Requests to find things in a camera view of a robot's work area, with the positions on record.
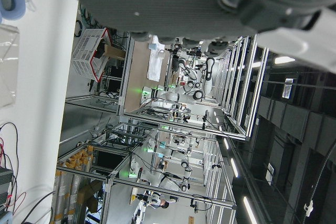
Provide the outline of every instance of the ceiling light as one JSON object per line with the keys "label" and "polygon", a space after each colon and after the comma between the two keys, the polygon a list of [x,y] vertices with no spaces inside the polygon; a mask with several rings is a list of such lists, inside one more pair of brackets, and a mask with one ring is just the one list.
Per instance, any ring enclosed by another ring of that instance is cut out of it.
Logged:
{"label": "ceiling light", "polygon": [[261,62],[260,61],[252,63],[252,68],[259,68],[260,66],[261,66]]}
{"label": "ceiling light", "polygon": [[281,56],[281,57],[277,57],[274,60],[275,64],[283,64],[283,63],[288,63],[288,62],[292,62],[295,61],[295,59],[290,58],[288,56]]}
{"label": "ceiling light", "polygon": [[235,173],[236,178],[238,178],[238,169],[237,169],[236,163],[233,160],[233,158],[231,158],[231,165],[232,165],[232,169],[233,169],[233,172]]}
{"label": "ceiling light", "polygon": [[254,214],[252,212],[252,208],[251,208],[250,203],[248,202],[248,199],[246,198],[246,196],[244,197],[243,201],[244,201],[244,205],[245,205],[245,208],[247,210],[248,216],[250,217],[251,223],[252,224],[258,224],[256,218],[254,217]]}
{"label": "ceiling light", "polygon": [[229,149],[229,145],[228,145],[228,143],[227,143],[226,138],[224,138],[224,144],[225,144],[226,149],[228,150],[228,149]]}

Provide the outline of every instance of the white plastic basket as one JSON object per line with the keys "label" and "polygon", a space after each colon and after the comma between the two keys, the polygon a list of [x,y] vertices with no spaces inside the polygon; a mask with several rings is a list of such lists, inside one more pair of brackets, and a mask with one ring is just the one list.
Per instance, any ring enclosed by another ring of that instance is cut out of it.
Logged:
{"label": "white plastic basket", "polygon": [[94,57],[101,39],[104,39],[104,43],[112,46],[106,28],[86,29],[71,56],[71,62],[77,74],[96,82],[100,81],[105,65],[109,60],[106,56],[101,56],[100,59]]}

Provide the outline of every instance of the blue ear cushion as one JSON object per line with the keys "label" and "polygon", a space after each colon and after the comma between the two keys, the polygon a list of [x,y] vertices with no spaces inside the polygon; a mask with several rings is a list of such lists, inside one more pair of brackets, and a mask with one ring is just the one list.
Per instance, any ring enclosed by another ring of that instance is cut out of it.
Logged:
{"label": "blue ear cushion", "polygon": [[6,10],[3,6],[3,3],[0,1],[0,13],[4,19],[16,20],[25,15],[26,12],[26,3],[25,0],[13,0],[12,4],[14,8],[12,10]]}

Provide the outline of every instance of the dark ceiling panel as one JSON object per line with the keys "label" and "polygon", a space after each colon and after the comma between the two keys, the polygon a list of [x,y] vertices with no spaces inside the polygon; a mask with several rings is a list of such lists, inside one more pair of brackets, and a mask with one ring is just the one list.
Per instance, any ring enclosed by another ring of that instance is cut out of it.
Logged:
{"label": "dark ceiling panel", "polygon": [[[330,116],[325,116],[322,123],[321,134],[317,145],[317,151],[322,155],[326,155],[335,139],[336,139],[336,119]],[[334,164],[336,164],[336,151],[332,152],[330,160],[332,160]]]}
{"label": "dark ceiling panel", "polygon": [[307,121],[306,132],[304,134],[303,142],[308,144],[313,150],[317,147],[317,141],[320,135],[320,127],[323,121],[323,115],[310,112]]}
{"label": "dark ceiling panel", "polygon": [[286,104],[284,102],[274,101],[273,103],[273,109],[271,112],[271,122],[278,127],[281,127],[281,121],[283,113],[285,111],[285,107]]}
{"label": "dark ceiling panel", "polygon": [[271,99],[267,97],[260,97],[258,114],[267,119]]}
{"label": "dark ceiling panel", "polygon": [[281,129],[302,141],[308,115],[309,110],[287,104],[281,123]]}

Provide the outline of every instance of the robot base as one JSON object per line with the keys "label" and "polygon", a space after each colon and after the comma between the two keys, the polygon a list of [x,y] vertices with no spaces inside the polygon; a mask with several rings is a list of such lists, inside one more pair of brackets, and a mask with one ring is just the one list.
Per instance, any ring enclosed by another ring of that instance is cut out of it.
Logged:
{"label": "robot base", "polygon": [[140,104],[149,102],[150,98],[151,98],[151,95],[152,95],[152,89],[150,89],[148,87],[143,87]]}

